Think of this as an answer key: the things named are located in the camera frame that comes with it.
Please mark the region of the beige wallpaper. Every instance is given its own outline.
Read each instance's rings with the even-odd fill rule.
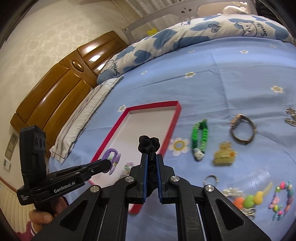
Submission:
[[[108,31],[121,32],[136,14],[123,0],[116,0],[128,20],[112,1],[78,5],[74,0],[39,0],[17,25],[0,49],[0,164],[14,131],[10,119],[40,78],[77,47]],[[0,167],[0,176],[18,189],[22,183],[19,146],[10,172]]]

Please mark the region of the brown headboard panel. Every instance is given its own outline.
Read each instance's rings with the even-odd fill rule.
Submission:
[[[77,48],[55,64],[35,85],[13,115],[16,131],[37,125],[46,132],[46,156],[64,124],[77,106],[97,86],[105,63],[127,47],[114,32],[108,32]]]

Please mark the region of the yellow flower center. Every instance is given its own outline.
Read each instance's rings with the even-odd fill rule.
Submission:
[[[184,146],[185,146],[184,141],[176,141],[174,143],[174,149],[175,150],[182,150],[184,148]]]

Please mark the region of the camera lens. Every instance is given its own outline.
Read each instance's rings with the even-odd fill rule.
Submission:
[[[43,140],[42,140],[42,138],[40,137],[40,148],[42,148],[42,146],[43,146]]]
[[[38,144],[39,144],[38,137],[35,137],[35,145],[38,146]]]

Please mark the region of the oval headboard ornament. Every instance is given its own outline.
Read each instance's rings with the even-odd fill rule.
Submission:
[[[83,71],[84,71],[83,66],[82,66],[77,60],[72,60],[72,61],[71,61],[71,64],[73,65],[73,67],[74,67],[76,70],[78,70],[78,71],[80,71],[80,72],[83,72]]]

